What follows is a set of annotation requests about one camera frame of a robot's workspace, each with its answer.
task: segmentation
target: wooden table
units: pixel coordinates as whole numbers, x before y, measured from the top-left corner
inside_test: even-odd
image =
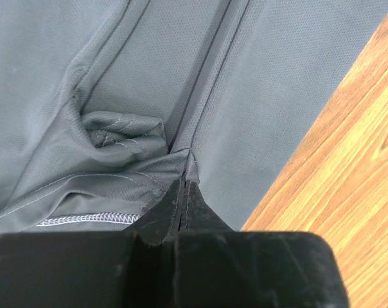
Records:
[[[321,235],[352,307],[388,307],[388,16],[243,230]]]

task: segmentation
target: garment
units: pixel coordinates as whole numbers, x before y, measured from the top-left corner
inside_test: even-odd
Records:
[[[387,12],[0,1],[0,233],[125,228],[182,175],[240,228]]]

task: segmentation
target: wooden surface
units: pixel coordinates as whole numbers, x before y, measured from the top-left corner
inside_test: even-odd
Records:
[[[352,307],[388,307],[388,16],[243,230],[321,235]]]

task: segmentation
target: black plastic object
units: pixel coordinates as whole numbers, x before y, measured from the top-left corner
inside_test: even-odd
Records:
[[[330,247],[233,232],[193,182],[123,232],[0,235],[0,307],[348,307]]]

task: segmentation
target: wood grain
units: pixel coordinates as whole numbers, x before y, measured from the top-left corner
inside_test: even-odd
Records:
[[[388,307],[388,16],[243,230],[305,230],[352,307]]]

